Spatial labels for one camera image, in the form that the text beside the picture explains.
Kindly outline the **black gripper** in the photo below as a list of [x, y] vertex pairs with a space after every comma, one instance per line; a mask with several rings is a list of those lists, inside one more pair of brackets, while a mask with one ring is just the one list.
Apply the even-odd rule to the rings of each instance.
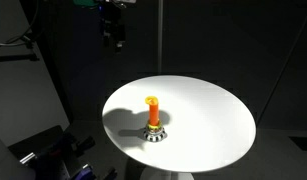
[[122, 10], [125, 8], [121, 2], [101, 2], [99, 5], [100, 32], [104, 46], [109, 47], [113, 43], [115, 51], [120, 51], [125, 42], [125, 26], [121, 22]]

